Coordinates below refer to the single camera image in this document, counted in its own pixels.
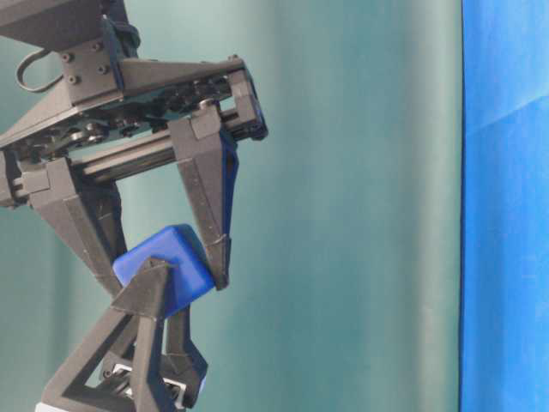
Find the black bracket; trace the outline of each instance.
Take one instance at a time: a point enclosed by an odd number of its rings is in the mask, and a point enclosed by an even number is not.
[[[162,355],[164,302],[171,281],[169,264],[150,258],[53,376],[39,407],[71,412],[175,412],[192,407],[208,365],[190,340],[189,308],[168,319],[167,353]],[[110,351],[128,336],[126,353],[116,359]],[[88,386],[104,358],[101,383]]]

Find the green curtain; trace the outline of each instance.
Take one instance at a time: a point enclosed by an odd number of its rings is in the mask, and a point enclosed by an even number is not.
[[[232,285],[193,305],[196,410],[457,411],[461,2],[126,3],[144,58],[243,57],[270,127],[239,149]],[[6,129],[31,101],[0,47]],[[173,165],[119,187],[130,246],[193,222]],[[0,409],[32,410],[108,300],[33,212],[0,222]]]

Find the white base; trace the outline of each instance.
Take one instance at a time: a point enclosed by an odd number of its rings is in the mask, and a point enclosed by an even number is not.
[[[54,408],[50,405],[46,405],[45,403],[39,403],[36,405],[36,409],[34,412],[67,412],[66,410]]]

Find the metal rod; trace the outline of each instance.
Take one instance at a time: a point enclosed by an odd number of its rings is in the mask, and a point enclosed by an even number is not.
[[[175,161],[169,130],[74,161],[75,174],[83,181],[101,184],[134,176]]]

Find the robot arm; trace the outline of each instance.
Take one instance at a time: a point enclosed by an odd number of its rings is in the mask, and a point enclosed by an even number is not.
[[[138,58],[139,33],[122,0],[0,0],[0,35],[55,52],[63,66],[61,81],[0,136],[0,206],[36,210],[113,297],[37,410],[192,407],[207,364],[190,340],[190,307],[183,300],[168,313],[177,277],[154,256],[123,287],[113,268],[129,255],[116,184],[175,163],[205,267],[225,288],[238,143],[268,134],[250,72],[237,56],[216,64]],[[230,98],[234,107],[221,110]],[[149,135],[134,137],[143,133]],[[113,148],[78,156],[80,148],[113,141]],[[102,361],[103,382],[88,388],[85,380]],[[172,392],[175,402],[168,402]]]

